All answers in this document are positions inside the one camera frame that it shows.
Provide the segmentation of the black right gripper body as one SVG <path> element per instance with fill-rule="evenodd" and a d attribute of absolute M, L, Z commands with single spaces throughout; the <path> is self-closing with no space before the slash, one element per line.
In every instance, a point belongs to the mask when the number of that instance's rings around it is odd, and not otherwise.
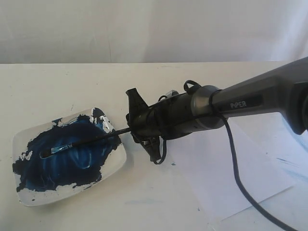
<path fill-rule="evenodd" d="M 183 93 L 164 98 L 137 116 L 128 113 L 126 119 L 134 140 L 141 142 L 157 136 L 173 140 L 199 131 L 200 125 L 193 118 L 191 101 L 192 96 Z"/>

